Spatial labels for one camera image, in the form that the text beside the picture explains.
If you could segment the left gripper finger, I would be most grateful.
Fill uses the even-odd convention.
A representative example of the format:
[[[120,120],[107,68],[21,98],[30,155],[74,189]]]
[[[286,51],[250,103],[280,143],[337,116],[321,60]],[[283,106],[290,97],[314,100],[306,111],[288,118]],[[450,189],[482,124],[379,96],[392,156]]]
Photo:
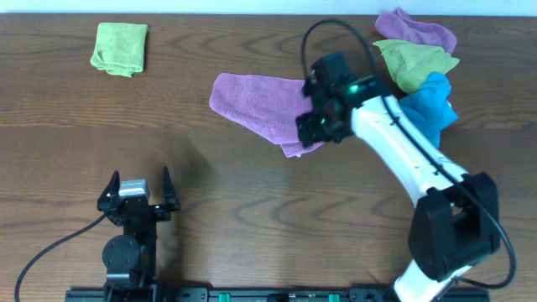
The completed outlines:
[[[163,169],[163,194],[164,200],[167,205],[175,206],[176,205],[176,192],[169,175],[169,169],[167,166],[164,166]]]
[[[104,197],[107,200],[115,198],[118,195],[119,187],[120,187],[120,176],[119,176],[119,172],[115,170],[104,190]]]

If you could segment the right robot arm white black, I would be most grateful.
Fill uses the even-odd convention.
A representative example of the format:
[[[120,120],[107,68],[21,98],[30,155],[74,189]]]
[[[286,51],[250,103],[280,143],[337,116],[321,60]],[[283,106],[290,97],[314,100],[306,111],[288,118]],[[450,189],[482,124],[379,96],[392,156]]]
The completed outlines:
[[[470,175],[435,148],[375,77],[305,79],[313,109],[297,117],[309,147],[355,136],[388,166],[414,204],[412,260],[393,285],[399,301],[434,301],[500,246],[498,192],[485,173]]]

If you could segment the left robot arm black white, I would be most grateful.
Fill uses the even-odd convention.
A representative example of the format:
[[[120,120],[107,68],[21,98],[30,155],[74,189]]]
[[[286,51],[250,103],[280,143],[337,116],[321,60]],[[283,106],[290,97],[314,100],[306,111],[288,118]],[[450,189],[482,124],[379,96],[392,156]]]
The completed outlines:
[[[163,171],[164,203],[149,203],[145,180],[121,181],[114,172],[97,200],[97,209],[123,233],[110,239],[102,251],[107,268],[104,300],[117,302],[167,301],[168,294],[155,283],[157,224],[169,221],[180,210],[180,200],[169,176]]]

